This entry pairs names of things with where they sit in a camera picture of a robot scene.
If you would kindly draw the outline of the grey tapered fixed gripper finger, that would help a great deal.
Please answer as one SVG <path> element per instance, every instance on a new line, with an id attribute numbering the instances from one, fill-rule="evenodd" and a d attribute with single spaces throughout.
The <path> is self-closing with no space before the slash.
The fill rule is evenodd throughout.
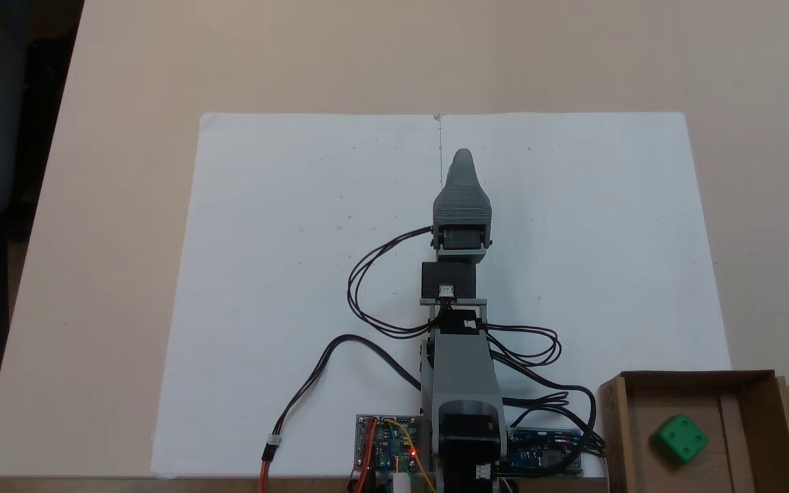
<path id="1" fill-rule="evenodd" d="M 458 149 L 447 173 L 447 192 L 480 193 L 479 178 L 474 166 L 473 154 L 468 149 Z"/>

